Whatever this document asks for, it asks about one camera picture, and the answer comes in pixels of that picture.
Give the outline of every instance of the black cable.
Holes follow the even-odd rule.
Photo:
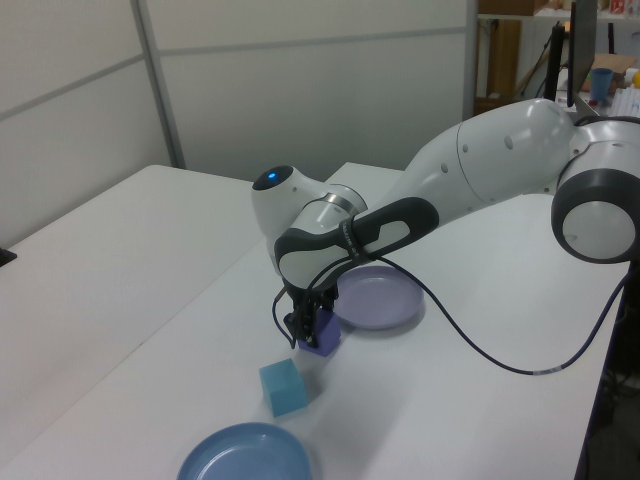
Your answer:
[[[549,48],[549,44],[551,43],[551,37],[552,35],[549,35],[549,38],[547,39],[547,42],[544,44],[544,47],[542,47],[542,52],[540,52],[540,56],[538,57],[538,60],[536,61],[535,65],[533,66],[533,68],[531,69],[531,73],[529,74],[529,78],[527,78],[526,83],[524,84],[524,87],[522,87],[522,90],[520,91],[520,96],[523,97],[524,96],[524,92],[527,90],[527,87],[529,86],[529,83],[531,82],[531,79],[533,78],[533,74],[536,73],[536,70],[538,69],[538,67],[540,66],[542,57],[544,56],[544,52],[547,51],[547,48]]]
[[[538,90],[536,90],[536,94],[534,98],[538,98],[538,95],[540,95],[540,92],[542,92],[542,87],[544,87],[545,83],[547,83],[547,77],[544,77],[544,79],[542,80],[542,83],[538,87]]]
[[[286,291],[287,291],[287,287],[283,287],[282,290],[280,290],[280,292],[278,293],[278,295],[276,295],[276,298],[273,299],[273,305],[271,306],[271,314],[273,315],[273,322],[276,324],[276,327],[278,327],[278,330],[280,330],[280,333],[284,335],[284,338],[286,338],[289,341],[289,345],[291,345],[291,348],[296,348],[295,339],[291,338],[287,334],[287,332],[285,332],[284,329],[280,326],[280,322],[278,322],[278,315],[276,314],[276,305],[278,305],[278,302],[280,301],[280,299],[282,298],[282,296],[285,294]]]
[[[412,273],[408,272],[407,270],[402,268],[400,265],[392,262],[391,260],[387,260],[386,258],[383,258],[383,257],[377,257],[376,259],[380,260],[381,262],[384,262],[387,265],[395,268],[396,270],[404,273],[407,277],[409,277],[415,283],[420,285],[420,287],[427,293],[427,295],[429,295],[431,297],[431,299],[434,301],[434,303],[442,311],[443,315],[447,318],[447,320],[449,321],[451,326],[469,344],[469,346],[471,348],[473,348],[476,352],[478,352],[484,358],[489,360],[491,363],[499,366],[500,368],[503,368],[503,369],[508,370],[510,372],[513,372],[513,373],[518,373],[520,375],[548,375],[550,373],[555,373],[555,372],[559,372],[560,370],[564,370],[565,368],[567,368],[567,367],[571,366],[573,363],[575,363],[575,361],[578,360],[582,356],[582,354],[587,350],[587,348],[589,348],[589,345],[591,345],[591,342],[593,341],[593,339],[595,338],[596,334],[598,333],[598,330],[600,330],[600,327],[602,326],[602,324],[604,322],[604,319],[607,316],[607,313],[611,309],[611,305],[613,304],[613,302],[615,301],[616,297],[620,293],[620,290],[622,290],[622,288],[629,281],[629,279],[632,276],[634,276],[640,270],[640,269],[631,270],[631,271],[627,272],[627,274],[624,277],[622,277],[622,280],[620,280],[620,282],[618,283],[616,288],[613,290],[613,293],[609,297],[609,300],[605,304],[604,309],[602,310],[602,313],[600,314],[600,317],[598,317],[598,321],[596,322],[595,326],[593,327],[593,330],[591,330],[591,333],[589,334],[589,337],[584,342],[582,347],[580,347],[580,349],[576,352],[575,355],[573,355],[569,360],[567,360],[563,364],[558,365],[557,367],[554,367],[554,368],[548,368],[546,370],[522,370],[520,368],[514,368],[514,367],[511,367],[509,365],[506,365],[506,364],[502,363],[501,361],[493,358],[491,355],[486,353],[484,350],[482,350],[480,347],[478,347],[475,343],[473,343],[473,341],[469,337],[467,337],[467,335],[462,331],[462,329],[458,326],[458,324],[453,320],[451,315],[449,315],[449,312],[447,312],[447,310],[444,308],[444,305],[442,305],[440,300],[438,300],[438,297],[436,297],[436,295],[424,283],[422,283],[420,281],[420,279],[418,279],[415,275],[413,275]]]

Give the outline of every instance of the lavender plate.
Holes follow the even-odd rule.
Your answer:
[[[424,314],[422,289],[391,267],[350,270],[338,279],[338,291],[333,311],[356,328],[394,328],[415,322]]]

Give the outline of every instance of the cardboard box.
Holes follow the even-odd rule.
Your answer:
[[[636,63],[637,58],[628,55],[611,55],[608,53],[596,53],[591,68],[610,68],[616,75],[624,76],[627,69]]]
[[[549,0],[478,0],[478,13],[533,16]]]

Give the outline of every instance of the plate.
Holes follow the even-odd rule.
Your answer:
[[[347,324],[383,330],[419,320],[424,314],[420,286],[395,268],[368,266],[338,279],[333,311]]]
[[[268,423],[241,423],[203,440],[178,480],[311,480],[309,459],[289,432]]]

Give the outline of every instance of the blue cup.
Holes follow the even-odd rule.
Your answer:
[[[609,94],[609,85],[613,78],[613,70],[609,68],[594,68],[591,70],[591,93],[589,98],[601,102]]]

